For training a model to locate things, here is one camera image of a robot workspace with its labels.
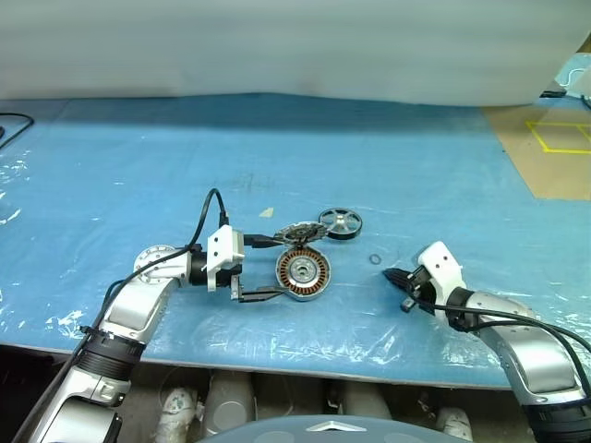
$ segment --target small washer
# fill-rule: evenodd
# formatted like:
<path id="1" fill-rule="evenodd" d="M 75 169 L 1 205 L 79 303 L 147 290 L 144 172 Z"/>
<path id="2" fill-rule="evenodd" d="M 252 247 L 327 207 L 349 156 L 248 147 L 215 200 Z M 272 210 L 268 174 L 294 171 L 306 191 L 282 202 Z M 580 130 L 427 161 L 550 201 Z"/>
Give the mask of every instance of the small washer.
<path id="1" fill-rule="evenodd" d="M 359 214 L 346 208 L 332 208 L 323 211 L 318 221 L 326 226 L 327 235 L 336 240 L 349 240 L 361 232 L 363 221 Z"/>
<path id="2" fill-rule="evenodd" d="M 379 265 L 381 263 L 381 257 L 378 254 L 372 254 L 369 256 L 369 261 L 374 265 Z"/>

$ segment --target pulley wheel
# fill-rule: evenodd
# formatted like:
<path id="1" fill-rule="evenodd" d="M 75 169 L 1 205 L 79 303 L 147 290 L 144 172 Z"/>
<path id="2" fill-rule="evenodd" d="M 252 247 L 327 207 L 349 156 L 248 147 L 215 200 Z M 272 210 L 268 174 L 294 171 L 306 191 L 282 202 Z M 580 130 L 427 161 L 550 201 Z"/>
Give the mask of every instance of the pulley wheel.
<path id="1" fill-rule="evenodd" d="M 361 232 L 363 221 L 359 214 L 345 208 L 325 210 L 318 221 L 326 226 L 327 235 L 336 240 L 349 240 Z"/>

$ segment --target transparent plastic wrap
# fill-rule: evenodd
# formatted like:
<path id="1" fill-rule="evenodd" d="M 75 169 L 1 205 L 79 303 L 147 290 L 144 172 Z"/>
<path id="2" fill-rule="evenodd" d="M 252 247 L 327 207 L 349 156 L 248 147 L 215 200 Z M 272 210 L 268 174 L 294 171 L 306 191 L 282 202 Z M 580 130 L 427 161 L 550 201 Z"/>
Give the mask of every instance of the transparent plastic wrap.
<path id="1" fill-rule="evenodd" d="M 413 269 L 435 240 L 471 288 L 591 333 L 590 205 L 533 198 L 478 109 L 273 95 L 0 109 L 38 120 L 0 151 L 2 342 L 72 349 L 138 252 L 187 242 L 212 186 L 245 233 L 273 234 L 333 207 L 360 214 L 363 230 L 313 244 L 332 278 L 311 302 L 178 291 L 146 358 L 507 386 L 484 344 L 420 310 L 401 312 L 404 295 L 381 274 Z M 246 252 L 245 287 L 275 284 L 282 249 Z"/>

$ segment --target blue mat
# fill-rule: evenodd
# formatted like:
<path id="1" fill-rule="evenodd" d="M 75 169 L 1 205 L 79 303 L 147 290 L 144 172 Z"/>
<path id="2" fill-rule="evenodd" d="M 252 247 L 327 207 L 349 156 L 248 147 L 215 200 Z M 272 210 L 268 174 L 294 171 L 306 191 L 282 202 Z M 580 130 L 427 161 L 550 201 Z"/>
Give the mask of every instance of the blue mat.
<path id="1" fill-rule="evenodd" d="M 403 294 L 381 275 L 413 269 L 436 240 L 470 288 L 515 297 L 591 337 L 591 205 L 533 198 L 478 109 L 251 94 L 0 110 L 38 120 L 0 151 L 2 342 L 72 349 L 77 326 L 92 322 L 138 252 L 188 240 L 212 186 L 246 233 L 272 234 L 331 207 L 356 210 L 363 232 L 314 245 L 333 274 L 313 302 L 175 293 L 148 358 L 507 386 L 482 343 L 422 311 L 402 313 Z M 2 120 L 8 130 L 12 122 Z M 260 217 L 267 208 L 273 216 Z M 275 284 L 280 252 L 247 250 L 246 288 Z"/>

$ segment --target black cable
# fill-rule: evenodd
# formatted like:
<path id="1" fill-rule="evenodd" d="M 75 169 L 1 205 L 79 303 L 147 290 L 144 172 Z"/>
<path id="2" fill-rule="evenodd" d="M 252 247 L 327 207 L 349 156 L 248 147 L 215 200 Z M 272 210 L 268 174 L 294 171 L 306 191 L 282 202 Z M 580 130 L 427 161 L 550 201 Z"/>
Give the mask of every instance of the black cable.
<path id="1" fill-rule="evenodd" d="M 27 123 L 21 129 L 19 129 L 12 136 L 10 136 L 6 140 L 4 140 L 2 143 L 0 143 L 0 149 L 3 148 L 4 146 L 6 146 L 8 143 L 10 143 L 12 140 L 14 140 L 15 138 L 17 138 L 20 134 L 22 134 L 23 132 L 25 132 L 27 129 L 29 129 L 31 126 L 33 126 L 35 124 L 35 119 L 33 117 L 31 117 L 30 115 L 26 115 L 26 114 L 20 114 L 20 113 L 0 113 L 0 116 L 2 116 L 2 117 L 4 117 L 4 116 L 8 116 L 8 117 L 23 117 L 23 118 L 26 118 L 27 119 Z"/>
<path id="2" fill-rule="evenodd" d="M 103 305 L 106 305 L 106 303 L 111 299 L 111 293 L 113 292 L 113 289 L 115 288 L 115 286 L 117 286 L 121 283 L 123 283 L 123 280 L 117 280 L 117 281 L 112 282 L 109 285 L 106 293 L 104 293 Z"/>
<path id="3" fill-rule="evenodd" d="M 207 217 L 207 213 L 210 209 L 211 199 L 213 198 L 214 195 L 217 197 L 218 205 L 220 206 L 219 225 L 220 225 L 220 227 L 222 227 L 224 224 L 228 223 L 228 215 L 225 210 L 225 206 L 223 205 L 222 195 L 220 194 L 220 191 L 218 189 L 213 188 L 210 190 L 208 195 L 205 197 L 205 200 L 203 202 L 203 207 L 201 208 L 201 214 L 199 215 L 199 222 L 197 224 L 197 228 L 195 229 L 195 232 L 193 233 L 193 236 L 191 237 L 191 240 L 188 242 L 188 244 L 186 244 L 185 246 L 183 246 L 181 249 L 174 252 L 173 254 L 161 257 L 157 260 L 152 261 L 151 263 L 148 263 L 145 266 L 142 266 L 139 269 L 136 269 L 134 272 L 129 274 L 125 279 L 114 281 L 113 283 L 111 283 L 109 285 L 109 287 L 107 288 L 107 291 L 104 294 L 103 305 L 101 306 L 101 310 L 97 314 L 96 318 L 92 322 L 92 326 L 90 327 L 91 329 L 97 329 L 99 327 L 99 325 L 101 324 L 101 321 L 103 321 L 104 315 L 106 314 L 107 310 L 109 309 L 109 307 L 111 307 L 111 304 L 113 303 L 113 301 L 115 300 L 117 295 L 121 292 L 121 290 L 125 287 L 126 284 L 128 284 L 130 281 L 132 281 L 133 279 L 138 277 L 139 274 L 141 274 L 142 272 L 145 272 L 147 269 L 151 268 L 152 266 L 162 263 L 163 261 L 166 261 L 170 258 L 182 256 L 183 254 L 188 252 L 197 243 L 197 240 L 199 239 L 199 236 L 201 234 L 201 230 L 203 229 L 203 225 L 205 224 L 205 219 Z M 76 358 L 78 357 L 78 354 L 82 350 L 84 344 L 86 344 L 86 342 L 89 340 L 89 338 L 90 338 L 90 334 L 88 332 L 85 333 L 84 337 L 82 337 L 82 339 L 80 340 L 80 342 L 78 343 L 78 345 L 76 346 L 74 351 L 72 351 L 72 354 L 64 362 L 64 365 L 61 367 L 59 372 L 55 375 L 54 379 L 51 381 L 51 383 L 49 384 L 47 389 L 43 392 L 41 397 L 37 400 L 37 402 L 31 408 L 29 415 L 27 415 L 27 418 L 25 418 L 24 422 L 22 423 L 22 425 L 18 429 L 18 432 L 16 433 L 16 435 L 12 439 L 13 443 L 19 443 L 22 440 L 25 433 L 28 431 L 32 420 L 34 418 L 36 418 L 37 414 L 39 413 L 39 410 L 48 401 L 48 397 L 50 396 L 51 393 L 53 393 L 53 391 L 55 390 L 57 385 L 59 385 L 59 383 L 62 382 L 62 380 L 66 376 L 67 371 L 70 369 L 70 367 L 72 367 Z"/>
<path id="4" fill-rule="evenodd" d="M 583 102 L 583 104 L 589 108 L 589 111 L 591 111 L 591 97 L 586 97 L 585 95 L 581 96 L 581 102 Z"/>
<path id="5" fill-rule="evenodd" d="M 573 365 L 576 369 L 577 375 L 581 379 L 581 388 L 583 389 L 585 396 L 588 399 L 591 399 L 591 385 L 589 384 L 589 380 L 586 376 L 585 368 L 583 367 L 581 360 L 579 360 L 579 356 L 576 354 L 571 344 L 564 337 L 562 337 L 558 331 L 551 327 L 551 325 L 548 325 L 543 321 L 535 320 L 530 317 L 520 316 L 518 314 L 511 314 L 508 312 L 495 311 L 489 309 L 477 309 L 473 307 L 434 305 L 430 302 L 420 300 L 412 293 L 409 293 L 408 296 L 418 305 L 421 305 L 428 309 L 435 309 L 445 312 L 461 312 L 464 314 L 476 314 L 480 316 L 509 318 L 511 320 L 519 320 L 530 326 L 538 327 L 545 330 L 548 334 L 554 337 L 564 347 L 566 353 L 569 354 L 569 357 L 571 357 L 571 360 L 573 360 Z"/>
<path id="6" fill-rule="evenodd" d="M 548 323 L 546 323 L 546 325 L 550 326 L 551 328 L 553 328 L 554 330 L 556 330 L 560 334 L 566 335 L 570 339 L 575 340 L 581 346 L 583 346 L 589 353 L 591 353 L 591 344 L 587 340 L 585 340 L 583 337 L 581 337 L 580 335 L 575 334 L 574 332 L 572 332 L 568 329 L 561 328 L 560 326 L 550 325 Z M 494 326 L 529 326 L 529 325 L 526 325 L 525 323 L 522 323 L 519 320 L 489 321 L 487 323 L 480 323 L 479 325 L 471 326 L 469 328 L 464 329 L 464 331 L 465 332 L 476 332 L 478 330 L 481 330 L 484 328 L 492 328 Z"/>

